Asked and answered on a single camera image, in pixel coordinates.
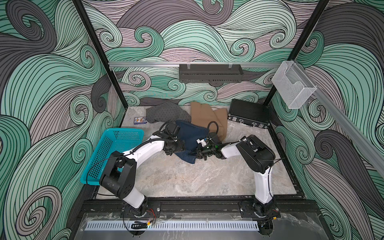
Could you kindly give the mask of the blue denim skirt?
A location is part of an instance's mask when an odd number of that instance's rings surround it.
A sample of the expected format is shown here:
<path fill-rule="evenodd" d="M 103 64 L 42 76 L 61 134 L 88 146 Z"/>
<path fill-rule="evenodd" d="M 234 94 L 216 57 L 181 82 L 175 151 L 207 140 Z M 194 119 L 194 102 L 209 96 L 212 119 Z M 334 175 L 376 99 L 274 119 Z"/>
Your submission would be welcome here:
<path fill-rule="evenodd" d="M 184 141 L 185 150 L 176 153 L 176 155 L 189 164 L 196 161 L 197 140 L 204 139 L 207 136 L 207 128 L 193 125 L 189 122 L 176 120 L 176 125 L 180 127 L 178 139 Z"/>

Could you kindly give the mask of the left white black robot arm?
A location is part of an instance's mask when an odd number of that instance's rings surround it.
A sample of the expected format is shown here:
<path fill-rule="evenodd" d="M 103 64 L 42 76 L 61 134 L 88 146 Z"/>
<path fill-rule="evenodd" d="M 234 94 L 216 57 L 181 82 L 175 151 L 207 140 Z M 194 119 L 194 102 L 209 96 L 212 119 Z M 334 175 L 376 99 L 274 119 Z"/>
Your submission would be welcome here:
<path fill-rule="evenodd" d="M 94 178 L 114 197 L 137 211 L 138 215 L 144 215 L 148 198 L 135 187 L 137 168 L 158 152 L 163 151 L 168 156 L 183 152 L 185 142 L 178 137 L 180 129 L 176 123 L 168 122 L 131 150 L 122 153 L 114 151 L 103 157 L 98 151 L 94 151 L 94 156 L 86 167 L 83 183 L 88 185 L 89 178 Z"/>

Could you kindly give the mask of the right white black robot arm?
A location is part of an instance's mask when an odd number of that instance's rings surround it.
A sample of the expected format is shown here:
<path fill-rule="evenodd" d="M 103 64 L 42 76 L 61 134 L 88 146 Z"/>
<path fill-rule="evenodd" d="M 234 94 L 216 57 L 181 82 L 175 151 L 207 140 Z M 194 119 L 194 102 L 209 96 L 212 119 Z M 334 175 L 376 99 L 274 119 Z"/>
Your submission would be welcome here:
<path fill-rule="evenodd" d="M 272 169 L 279 161 L 276 159 L 275 153 L 255 135 L 242 137 L 236 142 L 222 143 L 218 132 L 218 123 L 209 122 L 207 136 L 197 140 L 197 148 L 191 155 L 203 160 L 210 156 L 219 159 L 241 156 L 254 173 L 256 216 L 266 218 L 269 215 L 277 215 L 278 210 L 274 207 L 274 194 L 272 193 Z"/>

